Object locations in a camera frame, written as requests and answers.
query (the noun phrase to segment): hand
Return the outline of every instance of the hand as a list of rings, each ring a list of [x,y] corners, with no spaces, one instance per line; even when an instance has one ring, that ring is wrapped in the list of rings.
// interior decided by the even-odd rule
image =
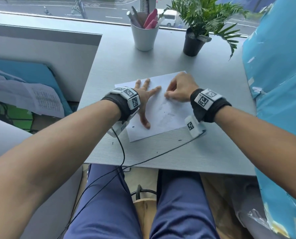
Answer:
[[[140,107],[139,107],[138,114],[143,126],[149,129],[150,123],[146,118],[146,104],[151,96],[153,96],[154,94],[156,94],[158,91],[161,90],[161,86],[157,86],[156,88],[151,89],[150,91],[147,91],[150,83],[150,79],[149,78],[146,79],[145,83],[141,88],[140,88],[140,83],[141,83],[141,80],[137,80],[136,85],[134,86],[134,90],[138,92],[140,97]]]
[[[170,82],[165,93],[165,97],[167,99],[172,98],[180,102],[189,102],[192,92],[198,88],[199,86],[194,81],[192,75],[180,72]]]

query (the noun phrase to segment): black wristband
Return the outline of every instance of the black wristband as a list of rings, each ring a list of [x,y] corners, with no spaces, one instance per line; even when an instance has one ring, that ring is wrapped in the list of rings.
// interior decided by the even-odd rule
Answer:
[[[109,100],[114,102],[120,109],[121,117],[119,121],[126,121],[128,117],[131,115],[130,108],[128,106],[128,102],[125,98],[117,94],[108,94],[102,100]]]
[[[204,89],[199,88],[192,92],[190,96],[190,103],[193,109],[194,116],[197,118],[198,122],[205,121],[211,123],[214,122],[214,117],[221,108],[225,106],[231,106],[231,104],[225,98],[222,97],[216,100],[211,105],[211,107],[208,110],[206,110],[194,101],[196,97],[199,95],[199,93],[202,91],[204,91]]]

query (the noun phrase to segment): black flower pot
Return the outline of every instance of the black flower pot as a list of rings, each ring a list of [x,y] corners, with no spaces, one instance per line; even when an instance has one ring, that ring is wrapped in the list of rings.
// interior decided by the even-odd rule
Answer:
[[[195,38],[191,28],[188,28],[186,31],[186,40],[183,46],[183,52],[188,56],[196,56],[205,42]]]

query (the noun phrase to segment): blue board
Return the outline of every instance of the blue board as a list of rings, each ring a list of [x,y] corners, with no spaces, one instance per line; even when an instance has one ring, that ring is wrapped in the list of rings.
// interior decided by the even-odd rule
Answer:
[[[17,80],[22,82],[21,79],[23,79],[27,83],[39,83],[52,87],[63,104],[65,116],[72,113],[72,110],[60,90],[52,72],[45,64],[0,59],[0,75],[4,76],[7,80]]]
[[[243,44],[257,116],[296,135],[296,0],[277,0]],[[271,228],[296,239],[296,200],[256,169]]]

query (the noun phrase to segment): pen holder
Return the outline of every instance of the pen holder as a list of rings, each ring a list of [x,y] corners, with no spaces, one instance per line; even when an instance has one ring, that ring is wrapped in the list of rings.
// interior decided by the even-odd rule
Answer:
[[[149,51],[153,48],[158,33],[159,26],[153,29],[142,29],[131,23],[132,35],[134,36],[134,45],[141,51]]]

